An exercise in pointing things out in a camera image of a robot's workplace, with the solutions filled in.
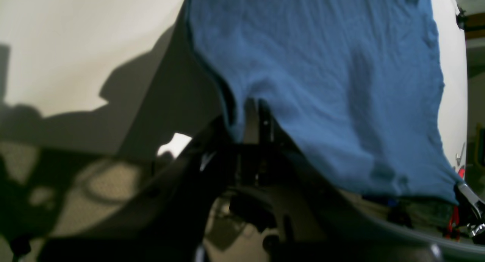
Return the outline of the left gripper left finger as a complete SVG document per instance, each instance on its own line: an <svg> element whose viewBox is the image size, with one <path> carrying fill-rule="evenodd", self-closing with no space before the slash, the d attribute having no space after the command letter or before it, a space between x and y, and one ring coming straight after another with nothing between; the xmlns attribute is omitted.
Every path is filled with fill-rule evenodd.
<svg viewBox="0 0 485 262"><path fill-rule="evenodd" d="M194 262L208 213L227 184L222 118L201 131L119 211L78 235L48 240L40 262Z"/></svg>

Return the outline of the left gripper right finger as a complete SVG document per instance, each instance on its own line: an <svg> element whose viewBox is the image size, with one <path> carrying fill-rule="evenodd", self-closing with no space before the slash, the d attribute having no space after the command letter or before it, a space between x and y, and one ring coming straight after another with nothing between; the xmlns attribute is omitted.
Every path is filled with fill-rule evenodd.
<svg viewBox="0 0 485 262"><path fill-rule="evenodd" d="M280 130L264 100L256 101L257 181L271 199L279 243L272 262L377 262L378 229L317 173Z"/></svg>

